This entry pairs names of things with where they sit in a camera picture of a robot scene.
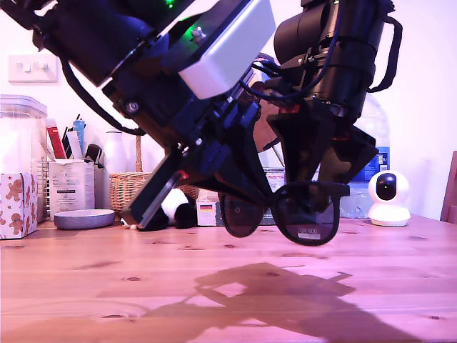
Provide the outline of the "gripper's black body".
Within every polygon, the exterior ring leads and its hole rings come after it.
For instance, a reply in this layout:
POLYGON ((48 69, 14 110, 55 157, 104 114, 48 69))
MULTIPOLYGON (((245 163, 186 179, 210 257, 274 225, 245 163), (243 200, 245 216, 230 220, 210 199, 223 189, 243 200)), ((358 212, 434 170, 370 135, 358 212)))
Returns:
POLYGON ((331 67, 317 85, 289 100, 278 113, 279 140, 372 140, 354 126, 366 98, 355 69, 331 67))
POLYGON ((138 124, 135 133, 151 136, 165 149, 165 158, 146 184, 122 209, 122 217, 144 228, 162 201, 178 186, 179 170, 209 177, 219 170, 238 170, 228 144, 230 131, 249 131, 258 117, 259 105, 242 97, 235 85, 227 92, 199 100, 175 78, 153 81, 141 91, 129 81, 122 91, 119 80, 110 81, 103 93, 121 114, 138 124))

